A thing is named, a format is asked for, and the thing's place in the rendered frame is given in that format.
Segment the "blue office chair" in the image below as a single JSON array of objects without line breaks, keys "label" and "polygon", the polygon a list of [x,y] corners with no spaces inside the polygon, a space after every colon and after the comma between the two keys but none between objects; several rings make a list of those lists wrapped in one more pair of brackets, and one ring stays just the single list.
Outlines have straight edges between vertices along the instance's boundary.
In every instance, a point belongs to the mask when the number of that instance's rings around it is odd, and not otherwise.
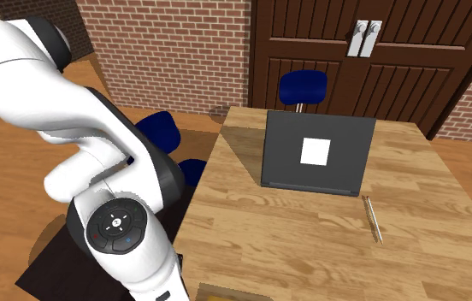
[{"label": "blue office chair", "polygon": [[[173,116],[166,110],[146,116],[138,121],[135,127],[166,154],[175,151],[180,145],[180,130],[176,126]],[[198,185],[206,163],[204,160],[194,158],[178,163],[188,186]]]},{"label": "blue office chair", "polygon": [[319,104],[327,95],[327,75],[319,70],[296,70],[284,74],[279,83],[279,99],[284,105]]}]

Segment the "dark grey laptop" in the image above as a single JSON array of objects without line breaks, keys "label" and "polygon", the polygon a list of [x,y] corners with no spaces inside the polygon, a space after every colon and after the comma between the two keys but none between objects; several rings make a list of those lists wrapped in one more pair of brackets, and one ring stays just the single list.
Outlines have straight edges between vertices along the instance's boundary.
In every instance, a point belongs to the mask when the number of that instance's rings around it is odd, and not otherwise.
[{"label": "dark grey laptop", "polygon": [[267,113],[261,185],[356,197],[376,119]]}]

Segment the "wooden table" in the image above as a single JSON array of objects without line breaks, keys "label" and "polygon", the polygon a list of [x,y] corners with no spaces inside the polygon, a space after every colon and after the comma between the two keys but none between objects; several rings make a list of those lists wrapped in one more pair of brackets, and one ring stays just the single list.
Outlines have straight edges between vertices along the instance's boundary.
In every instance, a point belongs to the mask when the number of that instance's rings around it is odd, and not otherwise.
[{"label": "wooden table", "polygon": [[472,301],[472,201],[416,125],[376,123],[350,198],[261,186],[266,115],[231,108],[215,142],[174,242],[191,295]]}]

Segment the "silver pen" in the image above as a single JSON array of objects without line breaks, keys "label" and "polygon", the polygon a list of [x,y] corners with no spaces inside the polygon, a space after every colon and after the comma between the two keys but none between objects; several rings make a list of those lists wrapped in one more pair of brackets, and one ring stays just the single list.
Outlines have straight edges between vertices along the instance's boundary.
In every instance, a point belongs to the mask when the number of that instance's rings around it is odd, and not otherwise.
[{"label": "silver pen", "polygon": [[378,240],[380,241],[381,245],[384,245],[384,244],[383,244],[383,238],[382,238],[382,235],[381,235],[381,231],[380,231],[380,228],[379,228],[379,224],[378,224],[378,221],[377,221],[377,219],[376,219],[375,211],[374,211],[373,205],[372,205],[372,203],[371,203],[370,197],[369,197],[369,196],[365,196],[365,198],[366,198],[366,202],[367,202],[368,207],[369,207],[369,212],[370,212],[370,214],[371,214],[373,223],[374,223],[374,225],[375,225],[375,230],[376,230],[376,234],[377,234]]}]

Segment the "dark brown double door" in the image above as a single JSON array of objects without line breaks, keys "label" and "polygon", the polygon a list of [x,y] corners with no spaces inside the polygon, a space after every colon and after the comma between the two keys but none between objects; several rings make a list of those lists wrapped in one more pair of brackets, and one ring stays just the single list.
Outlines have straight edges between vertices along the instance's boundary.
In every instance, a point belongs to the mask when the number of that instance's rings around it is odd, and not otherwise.
[{"label": "dark brown double door", "polygon": [[251,106],[281,77],[327,75],[304,112],[415,123],[432,138],[472,80],[472,0],[253,0]]}]

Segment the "dark robot stand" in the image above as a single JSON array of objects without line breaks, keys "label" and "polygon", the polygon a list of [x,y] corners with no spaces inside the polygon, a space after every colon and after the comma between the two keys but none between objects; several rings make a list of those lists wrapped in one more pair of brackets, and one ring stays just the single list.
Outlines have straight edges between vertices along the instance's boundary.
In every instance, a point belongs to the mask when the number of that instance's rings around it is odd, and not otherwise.
[{"label": "dark robot stand", "polygon": [[16,281],[39,301],[190,301],[182,256],[172,246],[195,189],[159,213],[131,198],[107,197],[66,223]]}]

